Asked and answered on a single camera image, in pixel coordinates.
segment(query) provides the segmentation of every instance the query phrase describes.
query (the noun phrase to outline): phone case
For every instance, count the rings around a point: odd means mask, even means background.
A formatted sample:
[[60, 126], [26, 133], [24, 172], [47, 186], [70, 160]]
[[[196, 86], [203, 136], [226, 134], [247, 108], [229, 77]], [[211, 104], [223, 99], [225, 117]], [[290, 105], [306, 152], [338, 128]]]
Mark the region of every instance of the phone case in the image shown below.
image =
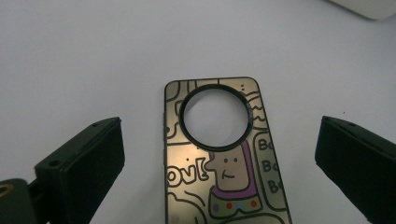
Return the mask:
[[[245, 133], [224, 147], [196, 141], [184, 109], [196, 93], [221, 89], [247, 109]], [[262, 96], [250, 77], [170, 82], [164, 99], [166, 223], [290, 224]]]

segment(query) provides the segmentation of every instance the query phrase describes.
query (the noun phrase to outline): white object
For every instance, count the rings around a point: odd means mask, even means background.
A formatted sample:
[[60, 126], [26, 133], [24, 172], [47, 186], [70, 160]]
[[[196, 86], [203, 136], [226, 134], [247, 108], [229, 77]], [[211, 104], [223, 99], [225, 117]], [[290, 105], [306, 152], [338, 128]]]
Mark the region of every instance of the white object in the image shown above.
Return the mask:
[[385, 19], [396, 13], [396, 0], [331, 0], [373, 20]]

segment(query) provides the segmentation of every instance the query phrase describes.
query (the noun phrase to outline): white surface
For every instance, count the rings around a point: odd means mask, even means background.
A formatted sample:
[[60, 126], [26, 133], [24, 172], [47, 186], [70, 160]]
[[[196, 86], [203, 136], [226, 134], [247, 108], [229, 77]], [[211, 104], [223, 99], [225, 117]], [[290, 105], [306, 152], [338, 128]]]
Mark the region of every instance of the white surface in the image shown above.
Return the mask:
[[380, 20], [396, 13], [396, 0], [332, 0], [364, 17]]
[[0, 2], [0, 179], [120, 116], [126, 164], [92, 223], [164, 223], [163, 88], [260, 84], [293, 223], [367, 223], [315, 165], [323, 115], [396, 142], [396, 18], [327, 1]]

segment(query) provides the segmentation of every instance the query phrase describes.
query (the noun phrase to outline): cartoon mouth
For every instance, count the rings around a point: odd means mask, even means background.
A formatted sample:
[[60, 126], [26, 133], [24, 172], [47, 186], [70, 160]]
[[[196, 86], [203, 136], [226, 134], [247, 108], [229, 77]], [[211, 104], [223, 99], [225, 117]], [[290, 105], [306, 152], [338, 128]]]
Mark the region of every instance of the cartoon mouth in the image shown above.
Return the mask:
[[235, 176], [234, 176], [234, 175], [226, 175], [226, 174], [225, 174], [225, 170], [224, 170], [223, 173], [222, 173], [222, 175], [221, 175], [221, 179], [224, 179], [225, 177], [227, 177], [227, 178], [234, 178]]

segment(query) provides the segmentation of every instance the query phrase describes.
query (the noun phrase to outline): cartoon face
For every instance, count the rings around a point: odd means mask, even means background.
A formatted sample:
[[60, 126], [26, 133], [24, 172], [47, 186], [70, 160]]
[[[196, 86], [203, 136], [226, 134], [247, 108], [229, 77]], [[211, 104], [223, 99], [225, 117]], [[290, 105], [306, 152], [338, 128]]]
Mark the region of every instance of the cartoon face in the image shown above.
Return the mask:
[[205, 168], [215, 172], [216, 185], [221, 190], [241, 190], [248, 187], [248, 168], [241, 146], [213, 153], [213, 158], [205, 164]]

